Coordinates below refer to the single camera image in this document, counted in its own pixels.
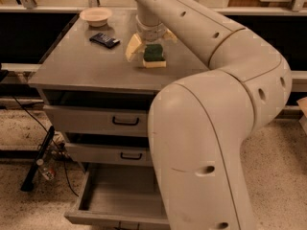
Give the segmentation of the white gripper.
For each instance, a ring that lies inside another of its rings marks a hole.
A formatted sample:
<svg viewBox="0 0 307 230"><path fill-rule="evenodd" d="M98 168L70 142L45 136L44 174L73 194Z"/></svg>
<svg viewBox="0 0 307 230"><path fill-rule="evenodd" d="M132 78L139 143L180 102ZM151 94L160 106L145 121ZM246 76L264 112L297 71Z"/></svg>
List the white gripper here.
<svg viewBox="0 0 307 230"><path fill-rule="evenodd" d="M164 40L177 43L177 37L156 17L142 18L137 15L136 31L125 52L127 61L132 61L139 52L144 51L145 41L154 42L163 37Z"/></svg>

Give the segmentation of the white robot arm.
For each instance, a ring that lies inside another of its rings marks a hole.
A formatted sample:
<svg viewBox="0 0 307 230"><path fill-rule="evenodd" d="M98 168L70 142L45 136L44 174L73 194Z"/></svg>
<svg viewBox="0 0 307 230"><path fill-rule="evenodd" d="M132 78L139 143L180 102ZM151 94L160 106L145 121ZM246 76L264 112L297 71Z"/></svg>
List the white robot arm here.
<svg viewBox="0 0 307 230"><path fill-rule="evenodd" d="M153 167L171 230L256 230L240 147L284 108L287 60L249 28L193 0L135 0L207 66L154 98Z"/></svg>

